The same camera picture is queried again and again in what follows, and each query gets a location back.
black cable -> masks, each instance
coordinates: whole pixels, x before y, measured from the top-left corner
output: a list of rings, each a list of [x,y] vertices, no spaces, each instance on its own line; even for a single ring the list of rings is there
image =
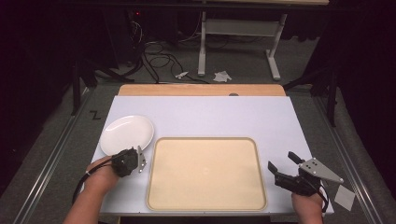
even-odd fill
[[[124,73],[124,74],[119,74],[119,76],[120,76],[120,77],[128,77],[128,76],[134,74],[135,72],[139,71],[139,70],[142,68],[142,66],[143,66],[143,60],[142,60],[142,58],[139,58],[139,59],[136,61],[136,64],[134,65],[134,68],[132,68],[131,70],[129,70],[128,72],[126,72],[126,73]],[[117,78],[114,78],[114,77],[112,77],[112,76],[105,77],[105,76],[102,76],[102,75],[97,74],[97,73],[96,73],[95,75],[96,75],[97,77],[103,78],[103,79],[117,79]]]
[[[149,64],[149,61],[148,61],[148,58],[147,58],[145,52],[143,53],[143,56],[144,56],[144,58],[145,58],[145,60],[146,60],[146,63],[148,63],[148,65],[151,67],[151,69],[152,69],[152,71],[154,72],[154,74],[152,74],[152,73],[149,71],[149,69],[148,69],[148,67],[146,66],[145,63],[143,63],[143,66],[145,66],[146,70],[148,70],[148,73],[149,73],[150,76],[154,79],[155,84],[160,83],[160,77],[158,76],[158,74],[157,74],[157,72],[154,70],[154,68]]]
[[[231,43],[249,44],[249,43],[259,42],[264,38],[265,36],[254,36],[251,40],[241,40],[241,39],[232,39],[231,37],[229,37],[229,41]]]
[[[188,37],[186,39],[178,40],[177,41],[178,43],[183,43],[185,41],[189,41],[189,40],[195,39],[196,37],[200,36],[200,35],[197,34],[197,32],[198,32],[198,29],[200,27],[202,17],[203,17],[203,12],[200,12],[199,17],[198,17],[197,25],[195,26],[195,30],[192,33],[192,35],[190,35],[190,37]]]
[[[154,52],[146,52],[146,49],[147,49],[148,47],[150,47],[150,46],[153,46],[153,45],[160,46],[161,48],[160,48],[159,50],[157,50],[157,51],[154,51]],[[146,49],[145,49],[145,53],[146,53],[146,54],[151,55],[151,56],[157,56],[157,57],[154,57],[154,58],[152,58],[152,59],[150,59],[150,60],[148,61],[148,64],[150,65],[150,67],[151,67],[152,70],[154,70],[154,68],[162,68],[162,67],[165,67],[166,65],[172,63],[172,65],[171,65],[171,74],[172,74],[172,76],[175,76],[175,74],[174,74],[174,72],[173,72],[173,71],[174,71],[174,66],[175,66],[175,64],[177,64],[177,65],[179,66],[179,68],[180,68],[180,70],[181,70],[180,74],[184,72],[183,66],[182,66],[181,63],[177,60],[177,58],[176,58],[175,55],[170,54],[170,53],[162,53],[162,52],[163,52],[163,49],[164,49],[164,47],[163,47],[162,44],[160,44],[160,43],[150,43],[150,44],[148,44],[148,45],[146,46]],[[153,65],[153,64],[152,64],[153,61],[158,60],[158,59],[166,59],[167,61],[166,61],[164,64],[161,64],[161,65]],[[197,78],[193,78],[193,77],[190,77],[190,76],[187,76],[187,75],[186,75],[185,77],[188,77],[189,79],[191,79],[191,80],[193,80],[193,81],[196,81],[196,82],[203,82],[203,83],[205,83],[205,84],[210,84],[209,82],[206,82],[206,81],[204,81],[204,80],[197,79]]]
[[[118,158],[118,157],[124,156],[124,155],[126,155],[126,153],[128,153],[128,151],[125,151],[125,152],[123,152],[123,153],[117,154],[117,155],[111,157],[110,159],[105,160],[105,161],[99,163],[98,165],[96,165],[95,167],[93,167],[90,171],[87,171],[86,174],[78,181],[78,184],[77,184],[77,186],[76,186],[76,189],[75,189],[75,191],[74,191],[74,193],[73,193],[72,204],[74,204],[74,202],[76,201],[76,199],[77,199],[79,193],[81,192],[82,185],[83,185],[84,182],[88,179],[88,177],[90,177],[90,176],[91,176],[93,173],[95,173],[98,169],[100,169],[100,168],[102,168],[102,167],[104,167],[104,166],[110,165],[110,164],[106,164],[106,163],[108,163],[108,162],[110,162],[110,161],[113,161],[113,160],[115,160],[115,159]]]
[[[183,45],[186,47],[198,47],[201,46],[201,40],[197,40],[196,38],[192,38],[183,42],[179,42],[179,45]]]
[[[108,69],[108,68],[106,68],[106,67],[104,67],[104,66],[102,66],[102,65],[100,65],[100,64],[98,64],[98,63],[96,63],[96,62],[94,62],[94,61],[91,61],[91,60],[86,59],[86,58],[82,59],[82,61],[85,62],[88,66],[92,67],[93,69],[95,69],[95,70],[101,70],[101,71],[104,72],[105,74],[107,74],[107,75],[109,75],[109,76],[115,78],[115,79],[118,80],[118,81],[122,81],[122,82],[134,82],[134,79],[129,79],[129,78],[126,78],[126,77],[122,77],[122,76],[120,76],[119,74],[117,74],[117,73],[111,71],[110,69]]]
[[[324,205],[323,205],[323,208],[322,208],[322,213],[325,213],[326,210],[327,210],[327,207],[329,206],[329,195],[327,194],[326,189],[323,187],[323,185],[320,185],[321,187],[323,187],[324,191],[326,192],[326,195],[328,197],[327,199],[320,192],[320,189],[316,189],[315,186],[311,182],[309,182],[307,179],[305,179],[303,177],[302,177],[302,180],[305,181],[305,183],[307,183],[312,189],[314,189],[317,192],[317,194],[320,196],[320,198],[323,200]]]
[[[226,47],[228,45],[228,43],[229,43],[229,38],[223,38],[223,39],[225,39],[225,43],[222,46],[220,46],[220,47],[210,47],[207,43],[206,43],[206,46],[208,48],[210,48],[210,49],[222,49],[222,48]]]

gray carpet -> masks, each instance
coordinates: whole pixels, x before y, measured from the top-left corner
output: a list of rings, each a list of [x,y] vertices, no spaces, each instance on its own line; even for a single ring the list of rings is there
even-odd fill
[[[225,70],[233,79],[229,83],[274,83],[269,74],[268,64],[263,58],[262,45],[264,44],[268,44],[268,39],[253,43],[232,43],[222,49],[208,49],[204,80],[215,83],[213,81],[214,73]],[[221,45],[219,41],[209,43],[209,46],[213,48]],[[282,76],[282,80],[278,83],[288,83],[302,74],[315,45],[316,41],[304,43],[299,43],[294,39],[281,41],[276,53],[276,61]],[[187,47],[183,45],[177,48],[165,47],[166,51],[172,52],[177,57],[183,65],[184,71],[190,71],[190,75],[195,78],[197,78],[197,49],[197,46]],[[175,79],[174,75],[178,74],[177,69],[175,66],[171,70],[170,65],[158,68],[160,81],[190,82],[188,79],[182,81]],[[152,82],[152,78],[144,68],[132,77],[138,82]],[[86,103],[80,109],[78,117],[70,116],[72,92],[69,91],[64,96],[63,103],[45,123],[43,132],[0,199],[0,223],[13,223],[55,148],[61,149],[62,156],[56,165],[56,169],[50,174],[48,185],[45,186],[42,195],[39,195],[41,197],[33,204],[34,209],[27,214],[25,223],[62,223],[70,208],[73,190],[92,159],[92,153],[98,143],[112,98],[117,94],[119,87],[120,83],[100,80],[96,89],[90,89],[85,93]],[[342,97],[338,99],[340,104],[336,107],[337,128],[329,129],[318,105],[318,101],[321,99],[312,98],[309,94],[309,88],[309,86],[298,87],[288,91],[287,94],[293,102],[312,154],[342,176],[346,181],[344,184],[346,188],[354,190],[354,182],[349,178],[344,161],[337,151],[332,130],[340,133],[347,150],[350,150],[353,155],[359,155],[353,157],[353,162],[363,176],[362,183],[369,186],[367,188],[370,190],[369,193],[375,206],[380,210],[380,215],[384,220],[383,223],[390,223],[389,221],[393,220],[394,214],[396,214],[394,212],[396,208],[394,200],[391,197],[389,198],[389,193],[384,187],[380,175],[378,175],[370,158],[367,157],[345,106],[342,104]],[[93,113],[91,111],[97,111],[97,117],[100,119],[92,119]],[[58,140],[70,119],[75,122],[73,130],[64,139],[64,143],[60,147],[59,144],[57,145]],[[355,199],[351,212],[335,203],[333,199],[337,189],[338,185],[334,183],[329,183],[327,187],[335,213],[326,216],[325,223],[371,223],[367,218],[367,212],[364,211],[364,202]],[[295,221],[293,216],[271,217],[271,219],[274,222]],[[101,220],[116,223],[117,218],[101,217]]]

beige tray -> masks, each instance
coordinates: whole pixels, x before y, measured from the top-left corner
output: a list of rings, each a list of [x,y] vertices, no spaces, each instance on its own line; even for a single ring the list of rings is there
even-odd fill
[[[156,211],[260,211],[266,206],[250,138],[161,138],[155,145],[148,207]]]

cable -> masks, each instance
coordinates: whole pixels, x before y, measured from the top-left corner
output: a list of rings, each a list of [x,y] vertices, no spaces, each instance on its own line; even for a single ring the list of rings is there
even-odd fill
[[[232,37],[228,36],[229,41],[231,43],[242,43],[242,44],[248,44],[248,43],[254,43],[254,42],[259,42],[265,38],[265,36],[253,36],[251,40],[241,40],[241,39],[233,39]]]
[[[154,46],[154,45],[160,46],[160,49],[158,49],[158,50],[156,50],[156,51],[153,51],[153,52],[147,52],[147,49],[148,49],[150,46]],[[148,64],[150,65],[151,69],[155,72],[154,68],[163,68],[163,67],[165,67],[166,65],[171,64],[171,74],[172,74],[172,76],[174,77],[174,76],[175,76],[175,74],[174,74],[174,67],[175,67],[175,64],[177,64],[178,67],[180,68],[180,74],[183,73],[183,72],[184,72],[184,68],[183,68],[183,66],[181,65],[181,63],[177,60],[176,56],[173,55],[173,54],[170,54],[170,53],[163,53],[163,50],[164,50],[164,47],[163,47],[163,45],[162,45],[160,42],[150,42],[150,43],[147,43],[147,44],[146,44],[146,48],[145,48],[145,57],[146,57],[146,61],[147,61]],[[147,55],[150,55],[150,56],[154,56],[154,57],[151,58],[150,60],[148,60],[146,54],[147,54]],[[159,59],[165,59],[166,61],[165,61],[163,64],[160,64],[160,65],[153,65],[153,64],[152,64],[155,60],[159,60]],[[206,82],[206,81],[201,80],[201,79],[193,78],[193,77],[190,77],[190,76],[187,76],[187,75],[186,75],[186,77],[188,77],[189,79],[191,79],[191,80],[193,80],[193,81],[196,81],[196,82],[203,82],[203,83],[205,83],[205,84],[209,84],[209,82]]]
[[[197,40],[196,37],[195,37],[195,38],[191,38],[191,39],[189,39],[189,40],[186,40],[186,41],[184,41],[184,42],[180,42],[179,44],[180,44],[180,45],[183,45],[183,46],[186,46],[186,47],[198,47],[198,46],[201,45],[201,41],[200,41],[200,40]]]
[[[210,48],[210,49],[222,49],[222,48],[224,48],[225,46],[227,46],[228,45],[228,43],[229,43],[229,38],[224,38],[225,39],[225,43],[223,44],[223,45],[221,45],[220,47],[210,47],[208,44],[206,44],[206,46],[208,47],[208,48]]]
[[[185,42],[185,41],[189,41],[191,39],[194,39],[194,38],[200,36],[200,35],[197,35],[197,32],[198,32],[198,28],[199,28],[199,24],[200,24],[201,19],[202,19],[202,12],[199,14],[198,22],[197,22],[197,25],[196,25],[195,30],[192,33],[192,35],[190,37],[188,37],[187,39],[179,40],[178,41],[179,43],[182,43],[182,42]]]
[[[323,200],[323,202],[324,202],[324,205],[323,205],[323,208],[322,208],[322,213],[325,213],[326,212],[326,210],[327,210],[327,207],[329,206],[329,194],[327,194],[327,190],[324,188],[324,186],[323,185],[320,185],[321,187],[323,187],[323,189],[324,189],[324,191],[326,192],[326,196],[327,196],[327,199],[324,197],[324,195],[320,192],[320,188],[319,189],[316,189],[315,188],[315,186],[311,183],[311,182],[309,182],[307,179],[305,179],[305,178],[301,178],[305,183],[307,183],[312,189],[314,189],[316,192],[317,192],[317,194],[320,196],[320,198]]]
[[[75,191],[74,191],[74,193],[73,193],[72,204],[74,204],[74,202],[76,201],[76,199],[77,199],[79,193],[81,192],[82,185],[83,185],[84,182],[88,179],[88,177],[90,177],[90,176],[91,176],[93,173],[95,173],[98,169],[100,169],[100,168],[102,168],[102,167],[104,167],[104,166],[110,165],[110,164],[106,164],[106,163],[108,163],[108,162],[110,162],[110,161],[113,161],[113,160],[115,160],[116,158],[119,158],[119,157],[121,157],[121,156],[124,156],[124,155],[126,155],[127,153],[128,153],[128,151],[125,151],[125,152],[123,152],[123,153],[117,154],[117,155],[111,157],[110,159],[105,160],[105,161],[99,163],[98,165],[96,165],[95,167],[93,167],[90,171],[87,171],[87,172],[85,173],[85,175],[78,181],[78,184],[77,184],[77,186],[76,186],[76,189],[75,189]]]
[[[154,72],[154,74],[152,74],[148,67],[146,66],[145,63],[143,63],[143,65],[145,66],[146,70],[148,70],[148,73],[151,75],[151,77],[154,79],[155,84],[159,84],[160,83],[160,77],[158,76],[157,72],[155,71],[155,69],[151,66],[151,64],[149,63],[148,57],[146,56],[146,52],[143,52],[143,57],[146,60],[146,63],[148,64],[148,66],[151,68],[151,70]]]
[[[100,70],[102,72],[104,72],[105,74],[115,78],[118,81],[122,81],[122,82],[134,82],[134,79],[129,79],[127,77],[123,77],[120,76],[119,74],[113,72],[112,70],[110,70],[109,68],[106,68],[98,63],[95,63],[94,61],[91,61],[87,58],[83,59],[83,62],[85,62],[88,66],[92,67],[95,70]]]
[[[140,26],[140,24],[137,23],[137,22],[135,22],[135,21],[131,21],[131,23],[134,24],[134,26],[135,26],[135,29],[134,29],[134,36],[136,35],[137,28],[140,29],[140,37],[139,37],[139,41],[137,42],[137,45],[139,45],[140,42],[142,41],[142,38],[143,38],[143,29],[142,29],[142,26]]]
[[[128,77],[128,76],[134,74],[135,72],[137,72],[138,70],[140,70],[140,69],[142,68],[142,66],[143,66],[143,60],[142,60],[142,58],[140,57],[140,58],[137,60],[136,65],[135,65],[131,70],[129,70],[128,72],[126,72],[126,73],[124,73],[124,74],[118,74],[118,76],[120,76],[120,77]],[[97,73],[95,73],[95,75],[96,75],[97,77],[103,78],[103,79],[118,79],[118,78],[115,78],[114,76],[105,77],[105,76],[102,76],[102,75],[97,74]]]

